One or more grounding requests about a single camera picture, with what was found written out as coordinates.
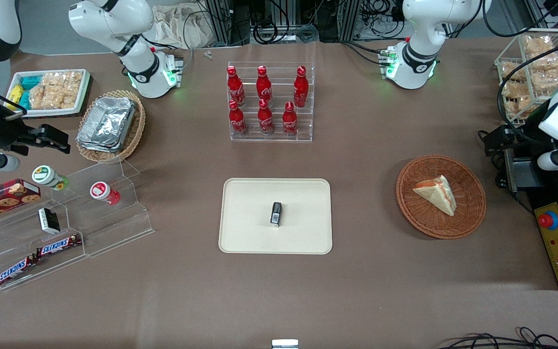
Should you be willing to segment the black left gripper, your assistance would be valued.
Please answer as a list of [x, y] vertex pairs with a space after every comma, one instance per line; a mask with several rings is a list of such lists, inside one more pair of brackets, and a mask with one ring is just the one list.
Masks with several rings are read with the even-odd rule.
[[482, 131], [482, 141], [486, 142], [486, 155], [493, 156], [496, 153], [514, 148], [558, 149], [557, 142], [539, 128], [540, 122], [547, 115], [547, 111], [548, 104], [542, 104], [534, 110], [525, 120], [525, 124], [517, 128], [521, 135], [516, 135], [513, 127], [506, 125], [499, 126], [492, 132]]

